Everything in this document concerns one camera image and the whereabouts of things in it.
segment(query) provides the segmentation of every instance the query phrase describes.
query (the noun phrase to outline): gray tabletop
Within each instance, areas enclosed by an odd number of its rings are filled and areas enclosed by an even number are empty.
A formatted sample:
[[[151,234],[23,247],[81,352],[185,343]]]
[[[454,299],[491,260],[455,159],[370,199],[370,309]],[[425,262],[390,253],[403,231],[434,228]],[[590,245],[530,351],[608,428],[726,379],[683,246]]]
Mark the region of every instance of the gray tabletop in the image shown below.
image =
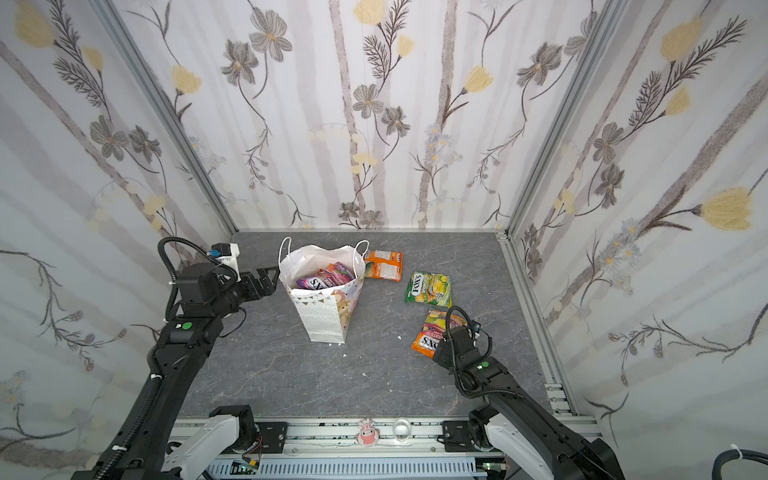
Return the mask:
[[[276,264],[280,241],[293,248],[333,249],[370,240],[374,250],[398,250],[403,279],[366,279],[349,322],[346,343],[314,343],[282,285],[245,303],[244,325],[217,341],[192,384],[181,415],[207,415],[216,406],[250,404],[255,416],[465,415],[482,404],[467,400],[447,370],[411,350],[433,306],[405,303],[414,270],[452,279],[453,303],[493,336],[493,355],[547,410],[544,380],[492,233],[239,233],[241,270]],[[234,328],[240,314],[224,321]],[[481,349],[485,342],[478,342]]]

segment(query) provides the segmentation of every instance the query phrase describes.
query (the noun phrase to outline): robotic arm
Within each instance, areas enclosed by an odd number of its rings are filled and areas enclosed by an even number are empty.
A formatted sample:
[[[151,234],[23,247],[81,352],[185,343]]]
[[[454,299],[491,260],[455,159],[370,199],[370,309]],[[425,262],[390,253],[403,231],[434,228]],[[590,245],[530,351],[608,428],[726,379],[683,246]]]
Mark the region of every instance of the robotic arm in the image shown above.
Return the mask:
[[[177,272],[164,252],[166,243],[188,245],[206,263]],[[243,302],[274,293],[277,267],[240,272],[235,243],[219,243],[205,251],[188,240],[167,237],[158,244],[172,281],[167,323],[147,354],[150,375],[114,440],[90,471],[72,480],[178,480],[205,475],[205,468],[225,449],[250,450],[260,440],[249,406],[220,407],[208,423],[175,450],[170,431],[194,377],[210,355],[223,329],[222,319]],[[181,300],[176,302],[177,292]],[[183,313],[177,315],[178,308]],[[469,324],[448,329],[434,360],[454,375],[459,392],[485,397],[488,405],[470,413],[469,442],[479,451],[504,452],[536,480],[623,480],[611,448],[602,440],[587,442],[537,404],[509,371],[488,351],[475,346],[480,325],[458,310]]]

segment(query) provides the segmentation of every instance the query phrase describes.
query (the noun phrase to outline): zip tie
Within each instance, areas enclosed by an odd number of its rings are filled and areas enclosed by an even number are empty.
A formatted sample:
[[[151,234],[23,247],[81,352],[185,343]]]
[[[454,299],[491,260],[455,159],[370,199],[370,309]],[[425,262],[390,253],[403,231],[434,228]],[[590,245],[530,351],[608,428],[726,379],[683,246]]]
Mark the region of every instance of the zip tie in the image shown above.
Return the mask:
[[[733,450],[736,450],[737,452],[739,452],[739,460],[744,460],[744,454],[741,452],[741,450],[739,450],[739,447],[737,447],[735,443],[730,444],[730,447]]]

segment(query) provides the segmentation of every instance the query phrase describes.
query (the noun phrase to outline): floral wallpaper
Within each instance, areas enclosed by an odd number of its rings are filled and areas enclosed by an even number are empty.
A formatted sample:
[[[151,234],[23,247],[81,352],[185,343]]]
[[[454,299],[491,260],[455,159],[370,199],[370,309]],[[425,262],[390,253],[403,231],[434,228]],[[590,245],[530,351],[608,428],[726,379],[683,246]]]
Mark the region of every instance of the floral wallpaper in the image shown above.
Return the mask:
[[[68,478],[144,383],[157,242],[228,235],[87,2],[2,2],[0,25],[0,470]]]
[[[513,232],[628,478],[766,450],[767,25],[764,2],[629,2]]]
[[[116,2],[239,228],[503,229],[603,2]]]

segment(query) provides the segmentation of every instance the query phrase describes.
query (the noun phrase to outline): green candy packet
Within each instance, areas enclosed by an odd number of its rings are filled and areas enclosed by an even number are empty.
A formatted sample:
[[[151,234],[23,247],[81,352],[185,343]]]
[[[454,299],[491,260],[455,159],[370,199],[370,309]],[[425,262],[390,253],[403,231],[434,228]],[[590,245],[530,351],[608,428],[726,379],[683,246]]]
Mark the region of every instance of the green candy packet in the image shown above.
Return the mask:
[[[414,272],[406,290],[406,302],[451,306],[451,277],[441,273]]]

